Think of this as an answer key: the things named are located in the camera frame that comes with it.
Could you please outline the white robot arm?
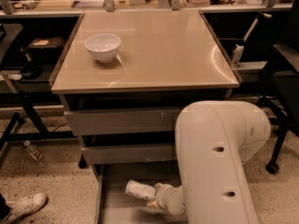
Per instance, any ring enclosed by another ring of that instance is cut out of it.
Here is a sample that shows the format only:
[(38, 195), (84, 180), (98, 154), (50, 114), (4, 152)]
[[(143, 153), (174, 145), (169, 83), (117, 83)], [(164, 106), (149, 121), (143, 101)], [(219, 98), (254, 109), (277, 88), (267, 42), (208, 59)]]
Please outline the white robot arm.
[(188, 224), (260, 224), (243, 163), (269, 139), (264, 111), (251, 103), (203, 101), (178, 115), (175, 140), (181, 185), (158, 185), (148, 206)]

